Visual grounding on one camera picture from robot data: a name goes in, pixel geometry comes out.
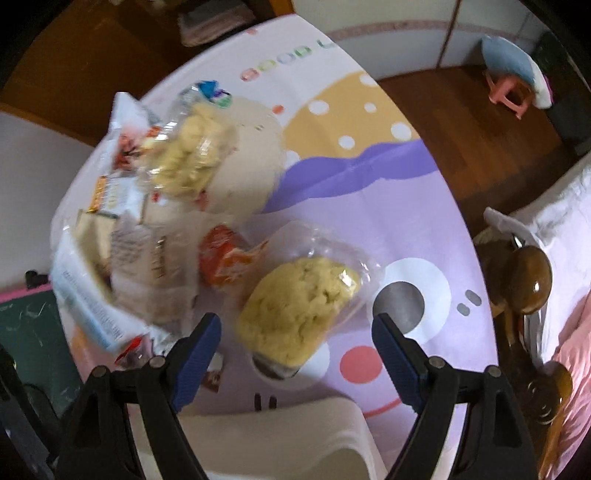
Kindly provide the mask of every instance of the wooden knob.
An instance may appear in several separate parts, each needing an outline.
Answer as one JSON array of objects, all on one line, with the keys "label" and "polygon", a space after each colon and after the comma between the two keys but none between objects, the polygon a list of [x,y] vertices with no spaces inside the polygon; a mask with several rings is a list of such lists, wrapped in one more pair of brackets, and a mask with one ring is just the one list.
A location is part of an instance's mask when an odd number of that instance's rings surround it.
[{"label": "wooden knob", "polygon": [[529,315],[544,306],[552,289],[546,254],[531,245],[511,253],[503,267],[502,296],[514,312]]}]

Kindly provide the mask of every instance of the pink dot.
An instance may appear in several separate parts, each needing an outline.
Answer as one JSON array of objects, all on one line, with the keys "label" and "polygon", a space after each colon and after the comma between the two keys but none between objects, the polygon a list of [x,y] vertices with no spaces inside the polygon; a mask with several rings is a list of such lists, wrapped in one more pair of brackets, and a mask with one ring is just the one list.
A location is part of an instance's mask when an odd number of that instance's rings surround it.
[{"label": "pink dot", "polygon": [[356,346],[340,359],[340,373],[351,383],[365,384],[375,380],[382,371],[382,359],[371,346]]}]

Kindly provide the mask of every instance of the green chalkboard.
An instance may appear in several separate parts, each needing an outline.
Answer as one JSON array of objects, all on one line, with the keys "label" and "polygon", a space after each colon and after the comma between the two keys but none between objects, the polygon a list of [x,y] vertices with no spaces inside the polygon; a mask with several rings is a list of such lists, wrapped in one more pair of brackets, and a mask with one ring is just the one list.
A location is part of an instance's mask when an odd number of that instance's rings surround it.
[{"label": "green chalkboard", "polygon": [[61,328],[53,292],[0,305],[0,343],[17,363],[21,382],[42,389],[61,416],[78,395],[82,381]]}]

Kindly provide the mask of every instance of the cookie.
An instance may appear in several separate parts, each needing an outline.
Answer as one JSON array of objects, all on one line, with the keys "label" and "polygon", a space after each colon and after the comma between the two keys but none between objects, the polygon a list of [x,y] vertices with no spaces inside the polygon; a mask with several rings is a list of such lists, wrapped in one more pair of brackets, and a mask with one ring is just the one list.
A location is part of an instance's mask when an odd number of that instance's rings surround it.
[{"label": "cookie", "polygon": [[359,290],[359,275],[328,258],[300,258],[280,265],[255,287],[236,332],[253,352],[287,367],[300,367]]}]

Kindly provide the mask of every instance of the gray circle pattern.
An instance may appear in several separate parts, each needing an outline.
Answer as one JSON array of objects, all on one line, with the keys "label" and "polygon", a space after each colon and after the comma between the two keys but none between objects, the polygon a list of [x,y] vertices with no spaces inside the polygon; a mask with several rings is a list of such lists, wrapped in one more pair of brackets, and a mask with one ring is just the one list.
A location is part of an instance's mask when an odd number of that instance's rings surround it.
[{"label": "gray circle pattern", "polygon": [[378,293],[372,308],[374,316],[380,313],[390,315],[403,335],[413,330],[425,313],[425,299],[412,283],[397,281],[386,285]]}]

